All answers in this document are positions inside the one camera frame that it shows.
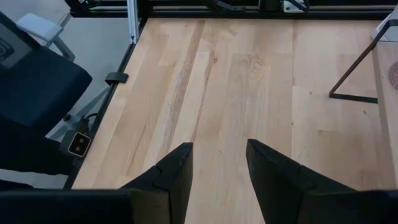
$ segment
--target metal table leg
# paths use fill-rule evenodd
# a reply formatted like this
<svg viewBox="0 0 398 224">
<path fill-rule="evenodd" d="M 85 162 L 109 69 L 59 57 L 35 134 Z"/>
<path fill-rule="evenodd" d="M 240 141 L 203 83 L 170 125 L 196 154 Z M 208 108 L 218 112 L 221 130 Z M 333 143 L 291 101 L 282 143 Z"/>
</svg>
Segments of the metal table leg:
<svg viewBox="0 0 398 224">
<path fill-rule="evenodd" d="M 335 93 L 337 88 L 348 78 L 348 76 L 353 72 L 353 70 L 362 62 L 362 60 L 373 50 L 376 44 L 379 42 L 380 38 L 387 32 L 388 28 L 392 26 L 398 26 L 398 19 L 391 19 L 386 22 L 374 40 L 369 44 L 369 46 L 362 52 L 362 54 L 355 60 L 355 62 L 350 66 L 346 73 L 338 80 L 336 85 L 330 90 L 329 97 L 334 99 L 342 99 L 342 100 L 353 100 L 360 101 L 365 103 L 377 103 L 377 98 L 375 97 L 367 97 L 367 96 L 355 96 L 355 95 L 347 95 L 347 94 L 339 94 Z"/>
</svg>

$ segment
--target power outlet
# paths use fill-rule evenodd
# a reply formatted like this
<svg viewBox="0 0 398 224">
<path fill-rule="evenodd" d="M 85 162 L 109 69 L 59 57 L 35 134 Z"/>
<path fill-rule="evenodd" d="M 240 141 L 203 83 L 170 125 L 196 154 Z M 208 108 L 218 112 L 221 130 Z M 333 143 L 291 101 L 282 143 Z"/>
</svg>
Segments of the power outlet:
<svg viewBox="0 0 398 224">
<path fill-rule="evenodd" d="M 91 139 L 88 136 L 77 132 L 68 147 L 68 152 L 75 156 L 84 157 L 90 143 Z"/>
</svg>

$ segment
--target white chair armrest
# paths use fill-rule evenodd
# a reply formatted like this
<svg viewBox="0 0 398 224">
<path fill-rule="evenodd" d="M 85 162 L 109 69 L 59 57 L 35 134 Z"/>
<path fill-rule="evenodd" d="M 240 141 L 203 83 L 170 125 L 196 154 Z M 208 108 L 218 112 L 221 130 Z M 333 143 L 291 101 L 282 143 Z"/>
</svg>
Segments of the white chair armrest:
<svg viewBox="0 0 398 224">
<path fill-rule="evenodd" d="M 19 19 L 17 26 L 28 34 L 47 42 L 52 42 L 63 30 L 60 25 L 36 16 L 33 13 L 28 13 Z"/>
</svg>

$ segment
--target black metal frame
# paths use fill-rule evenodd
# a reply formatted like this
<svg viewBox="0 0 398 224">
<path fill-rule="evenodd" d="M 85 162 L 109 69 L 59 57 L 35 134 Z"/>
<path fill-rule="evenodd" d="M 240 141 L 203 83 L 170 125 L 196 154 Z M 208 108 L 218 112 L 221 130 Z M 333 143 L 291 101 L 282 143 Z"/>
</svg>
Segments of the black metal frame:
<svg viewBox="0 0 398 224">
<path fill-rule="evenodd" d="M 369 44 L 369 46 L 362 52 L 362 54 L 355 60 L 355 62 L 348 68 L 344 75 L 337 81 L 336 85 L 330 90 L 329 97 L 341 100 L 352 100 L 365 103 L 377 103 L 377 98 L 367 97 L 367 96 L 355 96 L 335 93 L 336 90 L 343 84 L 343 82 L 348 78 L 348 76 L 354 71 L 354 69 L 362 62 L 362 60 L 374 49 L 381 37 L 387 32 L 387 30 L 392 26 L 398 26 L 398 19 L 388 20 L 382 29 L 379 31 L 374 40 Z"/>
<path fill-rule="evenodd" d="M 177 17 L 177 18 L 239 18 L 239 19 L 360 19 L 360 20 L 380 20 L 392 12 L 393 7 L 380 9 L 378 7 L 383 2 L 390 4 L 391 0 L 375 2 L 372 8 L 358 9 L 310 9 L 306 13 L 286 13 L 282 10 L 279 0 L 222 0 L 232 6 L 241 6 L 244 10 L 215 10 L 209 9 L 206 2 L 217 0 L 140 0 L 138 1 L 138 16 L 143 17 L 144 12 L 148 17 Z M 353 6 L 344 1 L 339 1 L 345 6 Z M 71 7 L 70 14 L 73 17 L 127 17 L 127 9 L 112 8 L 106 6 L 125 6 L 125 1 L 105 1 L 102 0 L 98 7 L 82 9 Z"/>
</svg>

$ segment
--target black cable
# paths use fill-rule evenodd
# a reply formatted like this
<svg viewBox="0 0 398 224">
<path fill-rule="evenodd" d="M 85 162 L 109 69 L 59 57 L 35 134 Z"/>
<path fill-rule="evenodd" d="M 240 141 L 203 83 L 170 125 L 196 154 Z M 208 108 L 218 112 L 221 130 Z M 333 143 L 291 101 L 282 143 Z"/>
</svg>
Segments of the black cable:
<svg viewBox="0 0 398 224">
<path fill-rule="evenodd" d="M 98 113 L 89 114 L 89 115 L 86 116 L 86 119 L 88 119 L 88 118 L 90 118 L 90 117 L 92 117 L 92 116 L 97 116 L 97 115 L 98 115 Z"/>
</svg>

